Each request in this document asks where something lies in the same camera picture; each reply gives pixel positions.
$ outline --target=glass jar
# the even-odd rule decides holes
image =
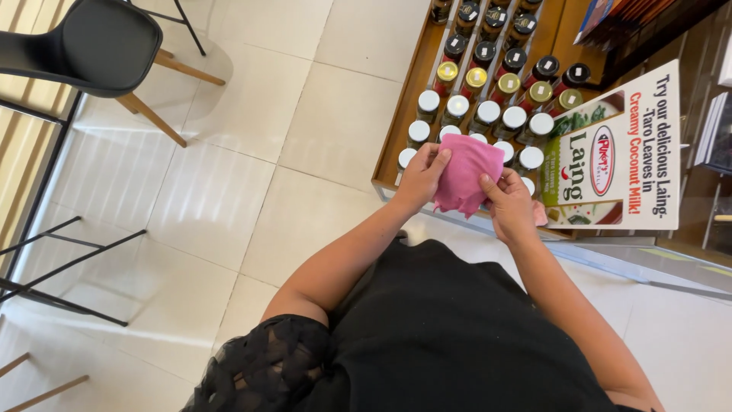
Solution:
[[[486,139],[485,136],[480,133],[473,133],[470,135],[470,137],[476,139],[477,141],[482,141],[483,143],[488,144],[488,139]]]
[[[432,0],[430,20],[434,24],[447,23],[450,17],[450,8],[452,8],[452,0]]]
[[[440,124],[443,126],[453,125],[459,126],[460,123],[465,119],[465,113],[468,113],[470,102],[465,96],[456,95],[452,96],[447,101],[445,111],[442,113],[442,120]]]
[[[463,1],[457,11],[455,33],[469,39],[470,35],[473,34],[475,22],[478,21],[478,14],[480,14],[478,4],[473,1]]]
[[[558,98],[554,99],[549,106],[546,106],[543,111],[549,114],[551,117],[557,117],[565,111],[572,110],[573,108],[584,103],[582,93],[577,89],[564,90]]]
[[[510,144],[508,141],[497,141],[493,144],[493,147],[496,147],[498,149],[501,149],[504,151],[504,167],[511,167],[511,163],[513,162],[513,145]]]
[[[493,123],[491,133],[496,139],[510,140],[521,130],[524,123],[526,123],[526,112],[521,107],[509,107],[504,111],[501,121]]]
[[[528,89],[538,81],[551,80],[559,70],[559,60],[554,56],[544,56],[531,68],[531,72],[523,78],[521,86]]]
[[[475,52],[468,68],[480,67],[483,70],[488,70],[494,57],[496,57],[496,44],[493,42],[480,42],[475,46]]]
[[[433,124],[437,120],[440,95],[434,90],[425,90],[417,99],[417,120]]]
[[[534,15],[519,15],[514,19],[508,35],[504,39],[503,49],[522,48],[529,41],[529,38],[537,29],[537,18]]]
[[[590,68],[584,63],[575,63],[562,73],[551,85],[554,89],[554,97],[559,96],[564,90],[579,89],[590,79]]]
[[[544,152],[538,147],[529,146],[516,152],[516,160],[511,167],[523,176],[540,168],[542,163],[544,163]]]
[[[523,129],[523,133],[516,136],[516,141],[526,146],[533,146],[554,129],[554,119],[546,113],[531,116],[528,124],[529,126]]]
[[[508,20],[508,12],[503,7],[491,7],[485,12],[483,24],[480,26],[481,41],[495,42]]]
[[[535,108],[547,103],[551,99],[551,85],[546,81],[534,83],[513,104],[531,113]]]
[[[478,109],[470,119],[468,129],[470,133],[485,134],[490,125],[501,116],[501,107],[493,101],[487,100],[478,105]]]
[[[465,53],[465,47],[468,45],[468,39],[459,34],[453,34],[445,40],[445,46],[442,48],[442,62],[460,63]]]
[[[463,82],[463,88],[460,90],[460,94],[465,96],[470,102],[474,102],[480,95],[485,82],[488,81],[488,73],[480,67],[475,67],[468,70],[465,74],[465,81]]]
[[[543,0],[519,0],[516,6],[516,15],[536,14]]]
[[[537,186],[534,184],[534,181],[528,177],[522,177],[521,181],[523,181],[523,184],[526,185],[526,188],[529,190],[529,196],[534,197],[534,192],[537,191]]]
[[[511,99],[521,87],[518,76],[513,73],[506,73],[498,80],[493,90],[488,95],[488,100],[496,102],[499,106],[503,106]]]
[[[409,161],[416,155],[417,151],[415,149],[412,149],[410,147],[407,147],[406,149],[402,150],[399,153],[399,160],[397,161],[397,170],[399,172],[404,172],[404,169],[407,168],[407,165],[409,165]]]
[[[460,130],[460,128],[458,126],[447,125],[440,130],[440,133],[438,133],[437,142],[442,143],[442,138],[445,137],[446,134],[450,134],[450,133],[463,134],[463,132]]]
[[[496,70],[493,80],[498,80],[506,73],[518,74],[521,68],[526,64],[526,52],[522,48],[512,48],[506,52],[506,56],[501,62],[501,66]]]
[[[452,85],[455,84],[457,77],[458,66],[454,62],[440,63],[437,67],[437,75],[432,90],[443,98],[447,97],[452,91]]]
[[[423,120],[415,120],[409,125],[407,147],[419,149],[430,138],[430,125]]]

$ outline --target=wooden chair leg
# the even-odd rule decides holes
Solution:
[[[168,57],[169,59],[172,59],[172,58],[175,57],[170,51],[163,50],[161,48],[157,49],[157,52],[160,53],[160,54],[162,54],[165,57]]]
[[[13,408],[7,409],[5,412],[20,412],[20,411],[23,411],[23,410],[28,409],[28,408],[30,408],[31,406],[33,406],[33,405],[35,405],[37,403],[43,402],[44,400],[46,400],[46,399],[48,399],[50,397],[56,396],[57,394],[60,394],[61,392],[65,391],[65,390],[67,390],[69,388],[73,388],[74,386],[77,386],[79,383],[82,383],[82,382],[84,382],[86,380],[89,380],[89,375],[84,375],[84,376],[82,376],[80,378],[76,378],[76,379],[72,380],[71,382],[68,382],[68,383],[65,383],[65,384],[59,386],[56,389],[51,389],[50,391],[48,391],[48,392],[46,392],[46,393],[44,393],[42,395],[38,395],[38,396],[36,396],[35,398],[33,398],[33,399],[29,400],[29,401],[23,402],[23,403],[21,403],[18,406],[15,406]]]
[[[204,73],[200,70],[196,70],[191,66],[184,65],[181,62],[176,62],[170,57],[167,57],[165,54],[160,53],[160,51],[158,51],[157,55],[155,56],[155,63],[173,70],[177,70],[180,73],[185,73],[189,76],[199,78],[203,81],[208,81],[209,83],[216,84],[217,86],[223,86],[224,84],[226,84],[224,80],[221,80],[218,77],[211,76],[210,74]]]
[[[117,98],[116,100],[119,102],[119,104],[123,105],[125,109],[129,110],[130,113],[140,113],[136,108],[130,106],[130,104],[124,98]]]
[[[140,100],[137,96],[135,96],[134,93],[129,93],[127,95],[124,95],[120,98],[117,98],[117,100],[124,101],[122,105],[127,107],[127,105],[132,106],[134,109],[138,110],[140,113],[142,113],[143,116],[147,117],[152,124],[156,125],[160,130],[165,132],[168,136],[171,137],[171,139],[175,140],[177,144],[180,144],[181,147],[186,147],[186,141],[178,134],[176,133],[173,128],[168,126],[168,123],[165,122],[165,120],[160,119],[160,117],[155,114],[154,111],[152,111],[151,108],[149,108],[145,103],[142,103],[142,100]]]
[[[24,361],[27,361],[30,357],[30,352],[25,352],[23,355],[18,356],[14,361],[0,368],[0,378],[6,373],[13,370],[17,365],[22,364]]]

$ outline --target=black chair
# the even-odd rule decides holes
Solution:
[[[224,80],[173,60],[160,48],[163,31],[122,0],[76,0],[45,34],[0,32],[0,73],[66,83],[99,98],[115,98],[142,113],[178,144],[186,141],[133,91],[153,63],[222,86]]]

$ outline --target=pink towel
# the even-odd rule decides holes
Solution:
[[[440,150],[452,150],[435,193],[435,210],[457,210],[472,216],[488,198],[478,185],[478,177],[488,173],[498,181],[503,172],[504,151],[469,136],[448,133],[442,138]]]

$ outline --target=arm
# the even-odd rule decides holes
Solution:
[[[518,174],[505,169],[497,184],[487,175],[481,176],[480,184],[493,201],[494,229],[508,245],[526,291],[547,319],[572,337],[610,399],[642,411],[663,412],[628,347],[539,239],[531,197]]]
[[[306,260],[269,302],[262,320],[300,314],[328,325],[327,313],[353,289],[399,229],[437,190],[450,151],[427,143],[412,158],[394,198],[350,232]]]

